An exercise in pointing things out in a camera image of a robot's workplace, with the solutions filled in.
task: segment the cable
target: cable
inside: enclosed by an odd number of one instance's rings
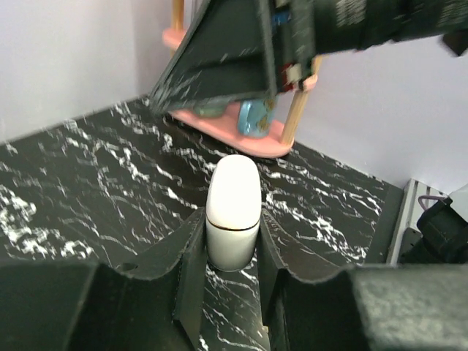
[[[436,201],[440,201],[440,200],[444,200],[446,197],[445,196],[437,196],[437,195],[421,195],[420,197],[418,197],[418,202],[419,202],[419,205],[423,208],[423,210],[427,210],[428,207],[424,204],[424,200],[436,200]]]

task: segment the white wall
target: white wall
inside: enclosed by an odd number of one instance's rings
[[[297,140],[395,185],[416,178],[451,192],[468,183],[467,91],[468,57],[435,38],[334,54]]]
[[[169,61],[170,10],[169,0],[0,0],[0,142],[148,92]]]
[[[169,20],[170,0],[0,0],[0,142],[148,92]],[[468,58],[434,39],[336,54],[297,140],[399,186],[451,191],[468,182],[466,89]]]

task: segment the white cylindrical object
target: white cylindrical object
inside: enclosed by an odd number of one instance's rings
[[[255,251],[262,211],[256,164],[248,157],[222,158],[211,177],[206,202],[208,257],[221,271],[238,271]]]

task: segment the black marble table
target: black marble table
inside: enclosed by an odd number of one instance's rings
[[[0,259],[97,258],[116,267],[171,235],[205,205],[231,148],[146,98],[0,147]],[[334,265],[383,262],[402,191],[299,143],[255,160],[263,206],[304,252]],[[269,350],[256,260],[237,273],[207,268],[200,350]]]

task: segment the pink shelf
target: pink shelf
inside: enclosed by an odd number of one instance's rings
[[[294,141],[291,144],[279,142],[284,127],[281,122],[273,121],[270,133],[267,137],[261,139],[241,135],[237,130],[237,117],[240,108],[241,104],[239,102],[233,103],[228,106],[224,115],[219,118],[200,118],[186,110],[176,111],[171,114],[179,121],[251,156],[274,158],[289,153]]]

